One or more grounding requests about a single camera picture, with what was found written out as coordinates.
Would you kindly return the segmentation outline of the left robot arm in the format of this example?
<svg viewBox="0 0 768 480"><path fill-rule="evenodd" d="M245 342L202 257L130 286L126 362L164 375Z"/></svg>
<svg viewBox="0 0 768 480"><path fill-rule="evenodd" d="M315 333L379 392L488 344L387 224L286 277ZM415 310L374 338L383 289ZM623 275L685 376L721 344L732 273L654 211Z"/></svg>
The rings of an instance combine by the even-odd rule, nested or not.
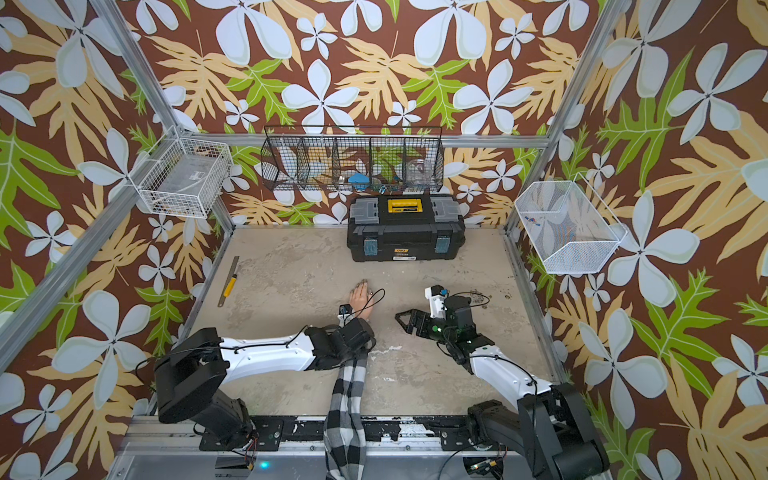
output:
<svg viewBox="0 0 768 480"><path fill-rule="evenodd" d="M245 403L229 397L222 385L273 372L332 370L362 358L374 345L371 326L360 318L261 340L225 338L213 327L203 328L154 366L158 419L201 426L202 450L244 447L256 439L256 426Z"/></svg>

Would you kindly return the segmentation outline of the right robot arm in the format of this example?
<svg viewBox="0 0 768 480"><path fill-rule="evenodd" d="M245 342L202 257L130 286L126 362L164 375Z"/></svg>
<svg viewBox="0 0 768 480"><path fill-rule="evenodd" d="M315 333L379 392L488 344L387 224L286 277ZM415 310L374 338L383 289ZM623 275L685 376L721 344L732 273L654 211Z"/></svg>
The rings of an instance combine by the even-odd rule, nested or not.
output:
<svg viewBox="0 0 768 480"><path fill-rule="evenodd" d="M435 342L506 402L485 401L467 410L473 445L508 448L525 458L535 479L588 479L610 468L607 451L584 400L570 383L553 384L511 360L473 320L472 298L426 290L427 311L395 314L405 333Z"/></svg>

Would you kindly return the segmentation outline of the plaid sleeved mannequin forearm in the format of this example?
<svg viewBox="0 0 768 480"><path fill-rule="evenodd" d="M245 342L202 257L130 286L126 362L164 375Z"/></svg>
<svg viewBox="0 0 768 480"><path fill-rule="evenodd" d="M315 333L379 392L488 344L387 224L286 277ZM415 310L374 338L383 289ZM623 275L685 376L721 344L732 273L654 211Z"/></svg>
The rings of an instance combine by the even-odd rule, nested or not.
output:
<svg viewBox="0 0 768 480"><path fill-rule="evenodd" d="M331 403L323 426L326 479L361 479L367 440L361 403L367 373L367 357L348 360L339 368Z"/></svg>

